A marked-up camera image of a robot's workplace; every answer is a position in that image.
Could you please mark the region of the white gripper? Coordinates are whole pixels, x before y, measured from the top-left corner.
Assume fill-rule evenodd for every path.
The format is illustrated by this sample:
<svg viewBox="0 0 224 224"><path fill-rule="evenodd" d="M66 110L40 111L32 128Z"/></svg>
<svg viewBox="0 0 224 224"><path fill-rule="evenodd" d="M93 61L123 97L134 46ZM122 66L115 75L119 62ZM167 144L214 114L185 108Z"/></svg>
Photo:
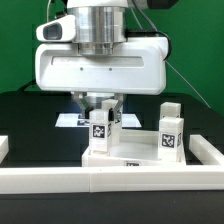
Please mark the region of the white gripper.
<svg viewBox="0 0 224 224"><path fill-rule="evenodd" d="M165 37L130 38L115 45L109 56L82 56L75 44L42 44L35 55L36 82L43 90L73 92L84 119L93 110L84 92L116 93L110 120L120 122L123 94L164 90L167 54Z"/></svg>

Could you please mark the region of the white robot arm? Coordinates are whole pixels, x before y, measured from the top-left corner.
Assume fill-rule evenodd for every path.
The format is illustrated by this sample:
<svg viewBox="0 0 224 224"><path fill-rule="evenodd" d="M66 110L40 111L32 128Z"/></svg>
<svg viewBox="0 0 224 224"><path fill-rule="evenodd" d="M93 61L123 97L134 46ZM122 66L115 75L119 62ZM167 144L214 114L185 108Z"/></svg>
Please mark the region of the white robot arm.
<svg viewBox="0 0 224 224"><path fill-rule="evenodd" d="M118 121L124 95L158 95L166 86L170 39L127 29L129 1L66 0L65 15L36 29L38 86L72 93L85 118L100 99L113 98L109 119Z"/></svg>

